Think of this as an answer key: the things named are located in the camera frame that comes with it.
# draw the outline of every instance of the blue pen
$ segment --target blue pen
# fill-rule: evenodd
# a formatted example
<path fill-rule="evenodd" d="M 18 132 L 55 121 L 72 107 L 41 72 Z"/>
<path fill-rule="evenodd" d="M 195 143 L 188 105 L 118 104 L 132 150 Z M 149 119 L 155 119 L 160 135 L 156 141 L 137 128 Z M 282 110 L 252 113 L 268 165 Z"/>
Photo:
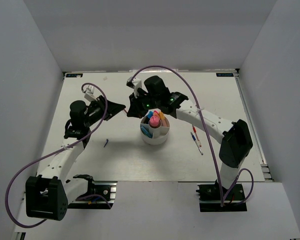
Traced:
<path fill-rule="evenodd" d="M 109 139 L 107 138 L 107 139 L 105 140 L 105 145 L 104 145 L 103 147 L 105 147 L 105 146 L 108 144 L 108 142 L 109 142 Z"/>
<path fill-rule="evenodd" d="M 196 145 L 196 146 L 198 147 L 198 149 L 199 149 L 199 152 L 201 153 L 201 155 L 203 155 L 204 153 L 202 152 L 202 150 L 201 150 L 201 148 L 200 148 L 200 146 L 199 146 L 199 144 L 198 144 L 198 142 L 197 142 L 197 140 L 196 140 L 194 134 L 193 134 L 192 132 L 190 132 L 190 133 L 191 133 L 191 136 L 192 136 L 192 138 L 193 138 L 193 140 L 194 140 L 194 142 L 195 142 L 195 145 Z"/>
<path fill-rule="evenodd" d="M 141 131 L 144 133 L 144 135 L 146 135 L 148 138 L 152 139 L 152 135 L 145 129 L 144 126 L 141 126 Z"/>

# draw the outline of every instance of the red pen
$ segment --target red pen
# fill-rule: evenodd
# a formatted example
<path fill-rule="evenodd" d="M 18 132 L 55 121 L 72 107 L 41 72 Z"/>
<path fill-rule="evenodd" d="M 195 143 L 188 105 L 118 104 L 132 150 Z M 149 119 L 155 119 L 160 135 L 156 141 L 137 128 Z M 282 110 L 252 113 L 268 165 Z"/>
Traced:
<path fill-rule="evenodd" d="M 198 135 L 197 135 L 197 130 L 196 130 L 195 126 L 193 126 L 193 125 L 192 125 L 192 129 L 193 129 L 193 131 L 194 131 L 194 134 L 195 134 L 196 140 L 198 141 L 198 143 L 199 143 L 200 147 L 202 147 L 202 146 L 201 146 L 201 142 L 200 142 L 200 140 L 199 140 L 199 138 L 198 138 Z"/>

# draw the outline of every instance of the pink marker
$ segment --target pink marker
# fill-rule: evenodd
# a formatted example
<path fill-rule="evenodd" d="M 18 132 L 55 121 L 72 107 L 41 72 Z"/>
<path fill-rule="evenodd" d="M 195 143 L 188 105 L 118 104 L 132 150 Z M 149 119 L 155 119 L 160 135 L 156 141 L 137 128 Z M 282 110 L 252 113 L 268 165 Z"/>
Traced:
<path fill-rule="evenodd" d="M 152 116 L 149 120 L 149 125 L 150 127 L 152 127 L 153 129 L 156 129 L 158 127 L 160 127 L 161 123 L 160 123 L 160 118 L 157 116 Z"/>

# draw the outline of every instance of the blue marker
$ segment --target blue marker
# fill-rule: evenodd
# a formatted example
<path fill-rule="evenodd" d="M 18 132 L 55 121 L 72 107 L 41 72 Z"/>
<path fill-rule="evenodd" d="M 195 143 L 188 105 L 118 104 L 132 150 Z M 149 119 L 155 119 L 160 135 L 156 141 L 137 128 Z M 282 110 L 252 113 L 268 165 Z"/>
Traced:
<path fill-rule="evenodd" d="M 152 139 L 152 135 L 145 129 L 144 126 L 141 126 L 141 131 L 144 133 L 144 135 L 146 135 L 148 138 Z"/>
<path fill-rule="evenodd" d="M 150 118 L 154 115 L 153 111 L 149 111 L 148 115 L 146 116 L 145 120 L 144 120 L 144 124 L 149 124 L 149 120 Z"/>
<path fill-rule="evenodd" d="M 192 132 L 190 132 L 190 133 L 191 133 L 191 136 L 192 136 L 192 138 L 193 138 L 193 140 L 194 140 L 194 142 L 195 142 L 195 145 L 196 145 L 196 146 L 198 147 L 198 149 L 199 149 L 199 152 L 201 153 L 201 155 L 203 155 L 204 153 L 202 152 L 201 148 L 199 147 L 199 144 L 198 144 L 198 142 L 197 142 L 197 140 L 196 140 L 194 134 L 193 134 Z"/>

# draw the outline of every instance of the cable clip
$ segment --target cable clip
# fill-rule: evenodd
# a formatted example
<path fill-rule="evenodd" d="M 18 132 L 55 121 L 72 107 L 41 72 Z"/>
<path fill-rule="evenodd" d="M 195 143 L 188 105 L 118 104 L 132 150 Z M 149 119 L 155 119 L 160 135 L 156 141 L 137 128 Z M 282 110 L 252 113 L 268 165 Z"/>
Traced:
<path fill-rule="evenodd" d="M 199 114 L 199 112 L 201 112 L 201 111 L 204 110 L 204 109 L 205 109 L 204 107 L 202 107 L 202 108 L 197 108 L 197 109 L 196 109 L 195 116 L 197 116 L 197 115 Z"/>
<path fill-rule="evenodd" d="M 64 144 L 63 144 L 61 147 L 62 147 L 64 150 L 70 150 L 70 148 L 68 148 L 68 147 L 67 147 L 66 145 L 64 145 Z"/>

